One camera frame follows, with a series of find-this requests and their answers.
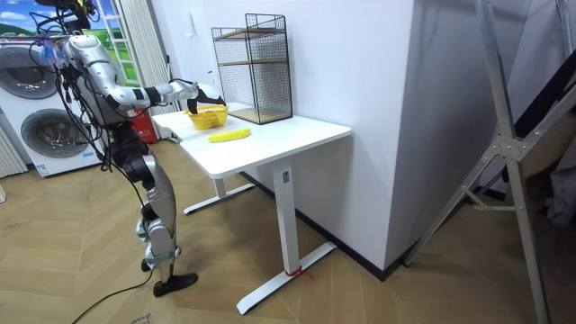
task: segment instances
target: white wall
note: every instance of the white wall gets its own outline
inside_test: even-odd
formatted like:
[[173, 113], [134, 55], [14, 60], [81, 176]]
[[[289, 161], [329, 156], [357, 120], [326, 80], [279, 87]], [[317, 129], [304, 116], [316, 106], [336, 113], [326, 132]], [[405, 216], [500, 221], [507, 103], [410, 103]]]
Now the white wall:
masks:
[[[296, 206], [383, 268], [412, 1], [167, 3], [153, 0], [178, 75], [204, 82], [217, 82], [209, 27], [242, 27], [245, 13], [286, 16], [294, 112], [354, 133], [294, 158]], [[273, 188], [268, 167], [249, 173]]]
[[[576, 13], [575, 2], [569, 1], [568, 6], [572, 13]], [[575, 19], [576, 15], [571, 14], [572, 26], [576, 24]], [[556, 12], [556, 1], [532, 0], [516, 61], [508, 80], [514, 121], [532, 103], [565, 59], [562, 25]], [[485, 185], [505, 164], [502, 158], [490, 164], [482, 175], [481, 185]], [[507, 187], [500, 180], [492, 189], [504, 193]]]
[[[496, 118], [475, 2], [414, 4], [386, 266], [421, 237], [490, 143]], [[507, 76], [529, 3], [492, 1]]]

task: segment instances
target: black wire shelf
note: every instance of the black wire shelf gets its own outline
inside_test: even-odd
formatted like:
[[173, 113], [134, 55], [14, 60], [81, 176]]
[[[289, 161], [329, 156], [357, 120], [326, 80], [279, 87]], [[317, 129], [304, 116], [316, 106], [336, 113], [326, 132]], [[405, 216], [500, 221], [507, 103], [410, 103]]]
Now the black wire shelf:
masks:
[[214, 41], [244, 41], [254, 40], [260, 37], [270, 36], [285, 32], [284, 29], [277, 28], [239, 28], [220, 36], [214, 37]]
[[293, 116], [285, 17], [247, 13], [246, 28], [212, 28], [228, 114], [256, 124]]

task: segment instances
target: floor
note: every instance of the floor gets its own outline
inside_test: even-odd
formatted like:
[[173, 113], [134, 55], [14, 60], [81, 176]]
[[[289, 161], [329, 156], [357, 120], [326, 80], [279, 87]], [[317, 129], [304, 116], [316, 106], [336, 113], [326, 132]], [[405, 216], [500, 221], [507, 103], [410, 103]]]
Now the floor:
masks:
[[[211, 181], [171, 142], [153, 146], [174, 182], [178, 210], [213, 195]], [[244, 184], [226, 179], [228, 188]], [[144, 281], [138, 201], [97, 167], [40, 179], [1, 179], [0, 322], [69, 323], [107, 293]], [[464, 206], [420, 254], [384, 283], [339, 250], [247, 316], [237, 301], [282, 271], [275, 203], [254, 189], [179, 215], [175, 271], [194, 286], [152, 297], [153, 280], [100, 304], [80, 323], [450, 324], [536, 323], [514, 214]], [[576, 323], [576, 236], [536, 219], [554, 323]], [[324, 239], [298, 222], [301, 255]]]

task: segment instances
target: red object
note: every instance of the red object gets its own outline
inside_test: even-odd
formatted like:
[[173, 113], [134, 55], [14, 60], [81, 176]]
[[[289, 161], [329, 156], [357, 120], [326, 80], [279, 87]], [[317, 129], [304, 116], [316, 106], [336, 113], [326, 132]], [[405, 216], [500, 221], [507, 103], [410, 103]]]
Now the red object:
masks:
[[[134, 109], [137, 115], [140, 115], [143, 111], [143, 109]], [[158, 141], [148, 112], [144, 112], [141, 116], [134, 117], [130, 120], [134, 123], [134, 128], [141, 139], [145, 140], [148, 144], [153, 144]]]
[[299, 274], [305, 274], [307, 275], [310, 279], [314, 280], [314, 277], [312, 276], [311, 273], [309, 273], [308, 271], [302, 269], [302, 266], [300, 266], [298, 269], [296, 269], [296, 271], [294, 271], [293, 273], [288, 273], [288, 271], [284, 270], [284, 273], [288, 276], [295, 276], [295, 275], [299, 275]]

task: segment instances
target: washing machine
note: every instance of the washing machine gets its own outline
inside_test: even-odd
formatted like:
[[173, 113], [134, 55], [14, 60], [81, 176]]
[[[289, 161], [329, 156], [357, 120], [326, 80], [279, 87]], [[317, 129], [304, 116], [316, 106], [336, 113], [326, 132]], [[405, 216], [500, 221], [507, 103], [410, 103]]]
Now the washing machine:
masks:
[[[29, 47], [0, 47], [0, 102], [32, 163], [41, 176], [100, 163], [66, 113], [56, 92], [56, 74], [39, 67], [35, 63], [41, 62], [39, 47]], [[70, 106], [80, 120], [77, 103]]]

